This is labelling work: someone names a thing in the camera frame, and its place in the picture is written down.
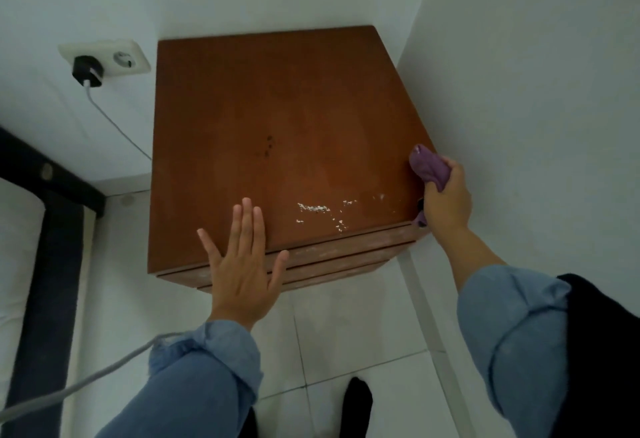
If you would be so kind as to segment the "black charger plug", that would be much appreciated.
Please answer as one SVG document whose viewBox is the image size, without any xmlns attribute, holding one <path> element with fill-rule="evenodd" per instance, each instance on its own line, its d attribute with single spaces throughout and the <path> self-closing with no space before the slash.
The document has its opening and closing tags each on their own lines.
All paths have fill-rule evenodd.
<svg viewBox="0 0 640 438">
<path fill-rule="evenodd" d="M 96 57 L 78 55 L 72 63 L 72 76 L 83 87 L 101 87 L 105 76 L 105 69 Z"/>
</svg>

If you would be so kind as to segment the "brown wooden nightstand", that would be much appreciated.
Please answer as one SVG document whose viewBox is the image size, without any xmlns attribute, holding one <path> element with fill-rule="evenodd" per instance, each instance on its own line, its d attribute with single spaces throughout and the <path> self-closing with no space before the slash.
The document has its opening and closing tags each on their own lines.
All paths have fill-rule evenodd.
<svg viewBox="0 0 640 438">
<path fill-rule="evenodd" d="M 426 236 L 409 164 L 434 149 L 372 25 L 162 39 L 157 46 L 147 272 L 211 290 L 196 235 L 222 254 L 232 206 L 261 208 L 265 268 L 290 253 L 284 287 L 371 272 Z M 395 220 L 339 234 L 296 221 L 297 202 L 380 192 Z"/>
</svg>

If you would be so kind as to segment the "person's left forearm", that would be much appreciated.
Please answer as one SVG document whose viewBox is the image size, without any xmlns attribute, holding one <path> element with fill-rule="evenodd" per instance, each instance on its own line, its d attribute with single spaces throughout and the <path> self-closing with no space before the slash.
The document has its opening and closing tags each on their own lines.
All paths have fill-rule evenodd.
<svg viewBox="0 0 640 438">
<path fill-rule="evenodd" d="M 148 370 L 95 438 L 238 438 L 263 378 L 254 338 L 231 320 L 153 345 Z"/>
</svg>

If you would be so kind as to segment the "person's left hand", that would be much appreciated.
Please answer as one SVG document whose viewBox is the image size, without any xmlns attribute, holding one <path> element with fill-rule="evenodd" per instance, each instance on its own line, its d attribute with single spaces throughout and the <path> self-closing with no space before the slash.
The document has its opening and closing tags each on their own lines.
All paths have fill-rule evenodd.
<svg viewBox="0 0 640 438">
<path fill-rule="evenodd" d="M 211 278 L 211 312 L 207 322 L 232 321 L 251 331 L 273 308 L 280 294 L 269 294 L 271 274 L 264 267 L 266 226 L 262 210 L 253 206 L 252 253 L 241 256 L 242 202 L 232 211 L 227 251 Z"/>
</svg>

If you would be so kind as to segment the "person's black socked foot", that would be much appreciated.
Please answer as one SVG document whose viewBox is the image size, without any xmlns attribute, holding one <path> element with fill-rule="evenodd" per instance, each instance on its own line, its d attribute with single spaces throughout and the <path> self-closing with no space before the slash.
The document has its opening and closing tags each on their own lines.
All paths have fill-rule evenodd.
<svg viewBox="0 0 640 438">
<path fill-rule="evenodd" d="M 367 383 L 358 377 L 350 379 L 342 402 L 339 438 L 366 438 L 372 405 Z"/>
<path fill-rule="evenodd" d="M 237 438 L 259 438 L 259 429 L 255 409 L 251 407 Z"/>
</svg>

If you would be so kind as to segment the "person's right hand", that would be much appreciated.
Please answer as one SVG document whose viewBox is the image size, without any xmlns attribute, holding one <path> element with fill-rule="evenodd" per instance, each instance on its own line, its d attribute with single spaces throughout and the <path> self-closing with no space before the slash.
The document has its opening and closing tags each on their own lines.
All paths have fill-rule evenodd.
<svg viewBox="0 0 640 438">
<path fill-rule="evenodd" d="M 448 166 L 451 173 L 441 191 L 434 182 L 426 183 L 423 211 L 435 239 L 446 249 L 455 245 L 461 234 L 468 232 L 472 198 L 463 166 L 442 155 L 438 158 Z"/>
</svg>

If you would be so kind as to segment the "black bed frame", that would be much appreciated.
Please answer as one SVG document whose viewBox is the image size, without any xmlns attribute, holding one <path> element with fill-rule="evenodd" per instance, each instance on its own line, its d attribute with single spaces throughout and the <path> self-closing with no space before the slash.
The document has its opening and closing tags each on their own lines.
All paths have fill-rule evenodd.
<svg viewBox="0 0 640 438">
<path fill-rule="evenodd" d="M 0 127 L 0 178 L 45 205 L 20 344 L 4 408 L 67 388 L 76 379 L 95 222 L 106 197 Z"/>
</svg>

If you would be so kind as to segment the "white double wall socket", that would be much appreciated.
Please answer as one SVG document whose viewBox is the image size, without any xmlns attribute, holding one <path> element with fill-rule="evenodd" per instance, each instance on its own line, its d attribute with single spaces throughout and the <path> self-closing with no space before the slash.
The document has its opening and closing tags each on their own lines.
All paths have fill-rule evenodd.
<svg viewBox="0 0 640 438">
<path fill-rule="evenodd" d="M 140 75 L 151 71 L 141 47 L 131 39 L 66 43 L 58 45 L 58 51 L 70 65 L 79 56 L 95 58 L 102 65 L 104 77 Z"/>
</svg>

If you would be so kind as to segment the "purple cleaning cloth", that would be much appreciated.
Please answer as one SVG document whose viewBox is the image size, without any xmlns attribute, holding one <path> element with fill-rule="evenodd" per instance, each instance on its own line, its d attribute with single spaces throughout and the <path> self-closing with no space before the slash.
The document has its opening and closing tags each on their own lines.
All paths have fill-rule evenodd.
<svg viewBox="0 0 640 438">
<path fill-rule="evenodd" d="M 444 190 L 451 176 L 451 168 L 444 159 L 423 144 L 413 147 L 409 164 L 424 185 L 432 183 L 438 192 Z"/>
</svg>

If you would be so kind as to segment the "scatter of white crumbs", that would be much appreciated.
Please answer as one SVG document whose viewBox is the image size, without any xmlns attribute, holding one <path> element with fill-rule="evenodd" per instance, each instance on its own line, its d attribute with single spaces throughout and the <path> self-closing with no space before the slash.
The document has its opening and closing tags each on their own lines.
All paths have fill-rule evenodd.
<svg viewBox="0 0 640 438">
<path fill-rule="evenodd" d="M 323 194 L 297 202 L 296 221 L 320 222 L 339 234 L 366 232 L 391 224 L 397 215 L 380 192 L 348 192 Z"/>
</svg>

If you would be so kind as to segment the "person's black garment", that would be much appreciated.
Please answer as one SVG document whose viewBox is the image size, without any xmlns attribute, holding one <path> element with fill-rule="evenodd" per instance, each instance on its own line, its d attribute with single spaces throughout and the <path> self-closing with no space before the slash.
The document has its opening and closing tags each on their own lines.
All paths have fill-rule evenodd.
<svg viewBox="0 0 640 438">
<path fill-rule="evenodd" d="M 640 316 L 568 273 L 568 387 L 550 438 L 640 438 Z"/>
</svg>

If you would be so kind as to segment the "person's right forearm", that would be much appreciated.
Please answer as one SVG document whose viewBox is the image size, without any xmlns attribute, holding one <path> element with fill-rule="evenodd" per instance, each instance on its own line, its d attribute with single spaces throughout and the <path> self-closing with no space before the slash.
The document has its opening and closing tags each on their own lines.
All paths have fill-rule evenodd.
<svg viewBox="0 0 640 438">
<path fill-rule="evenodd" d="M 431 226 L 449 259 L 460 331 L 492 406 L 518 438 L 550 438 L 568 393 L 570 285 L 507 265 L 464 225 Z"/>
</svg>

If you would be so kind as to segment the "white mattress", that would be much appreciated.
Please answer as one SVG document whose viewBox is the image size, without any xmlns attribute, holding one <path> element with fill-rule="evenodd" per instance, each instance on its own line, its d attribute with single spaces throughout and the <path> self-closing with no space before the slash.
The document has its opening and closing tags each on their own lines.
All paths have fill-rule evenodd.
<svg viewBox="0 0 640 438">
<path fill-rule="evenodd" d="M 0 178 L 0 409 L 10 390 L 44 215 L 36 195 Z"/>
</svg>

